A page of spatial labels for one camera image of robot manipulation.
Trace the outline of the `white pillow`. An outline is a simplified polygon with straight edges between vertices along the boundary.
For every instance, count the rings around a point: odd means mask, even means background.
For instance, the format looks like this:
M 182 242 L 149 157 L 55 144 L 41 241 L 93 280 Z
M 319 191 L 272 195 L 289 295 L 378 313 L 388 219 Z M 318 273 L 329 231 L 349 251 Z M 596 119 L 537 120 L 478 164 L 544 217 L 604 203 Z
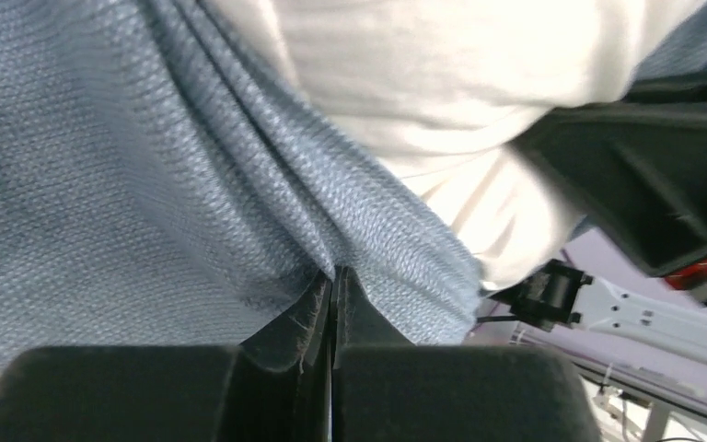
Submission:
M 488 289 L 579 212 L 512 150 L 545 113 L 619 99 L 698 1 L 219 1 L 301 95 L 458 235 Z

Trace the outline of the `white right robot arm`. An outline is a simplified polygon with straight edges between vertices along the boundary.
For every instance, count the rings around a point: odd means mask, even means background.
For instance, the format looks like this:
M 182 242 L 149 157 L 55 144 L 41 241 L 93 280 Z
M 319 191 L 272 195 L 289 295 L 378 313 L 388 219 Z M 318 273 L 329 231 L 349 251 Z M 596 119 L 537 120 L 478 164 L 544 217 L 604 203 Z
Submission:
M 550 112 L 516 149 L 645 274 L 707 307 L 707 71 L 637 82 L 620 101 Z M 624 337 L 707 365 L 707 315 L 558 261 L 493 299 L 511 316 Z

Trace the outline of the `blue pillowcase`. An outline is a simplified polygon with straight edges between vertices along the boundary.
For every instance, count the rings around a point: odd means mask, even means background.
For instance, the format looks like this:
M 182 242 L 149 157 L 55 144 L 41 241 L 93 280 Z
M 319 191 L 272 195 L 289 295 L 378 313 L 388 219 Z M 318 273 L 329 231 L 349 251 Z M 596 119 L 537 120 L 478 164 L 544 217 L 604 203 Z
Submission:
M 339 266 L 415 343 L 460 343 L 498 290 L 217 2 L 0 1 L 0 367 L 48 344 L 237 343 Z M 707 69 L 698 2 L 626 91 Z

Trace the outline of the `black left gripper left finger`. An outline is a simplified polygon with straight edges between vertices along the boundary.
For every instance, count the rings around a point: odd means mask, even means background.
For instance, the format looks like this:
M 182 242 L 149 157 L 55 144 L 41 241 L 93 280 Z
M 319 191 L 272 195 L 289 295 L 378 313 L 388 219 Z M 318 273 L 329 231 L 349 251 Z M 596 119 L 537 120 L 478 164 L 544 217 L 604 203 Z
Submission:
M 0 441 L 323 441 L 331 283 L 238 345 L 42 347 L 0 377 Z

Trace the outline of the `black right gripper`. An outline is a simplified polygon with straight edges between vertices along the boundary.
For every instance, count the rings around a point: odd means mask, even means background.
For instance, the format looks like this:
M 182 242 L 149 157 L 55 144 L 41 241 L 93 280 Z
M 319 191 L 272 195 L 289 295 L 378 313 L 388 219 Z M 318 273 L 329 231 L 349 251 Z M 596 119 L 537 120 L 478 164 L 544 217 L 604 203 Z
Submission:
M 707 308 L 707 71 L 553 110 L 513 145 L 639 269 Z

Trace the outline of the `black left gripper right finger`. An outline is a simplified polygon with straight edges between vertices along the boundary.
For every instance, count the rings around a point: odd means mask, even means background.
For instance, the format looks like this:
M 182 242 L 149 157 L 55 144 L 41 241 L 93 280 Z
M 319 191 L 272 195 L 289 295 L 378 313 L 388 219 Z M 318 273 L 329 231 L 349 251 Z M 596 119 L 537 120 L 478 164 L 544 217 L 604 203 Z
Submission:
M 331 437 L 343 442 L 594 442 L 585 389 L 563 356 L 530 346 L 417 346 L 352 269 L 333 285 Z

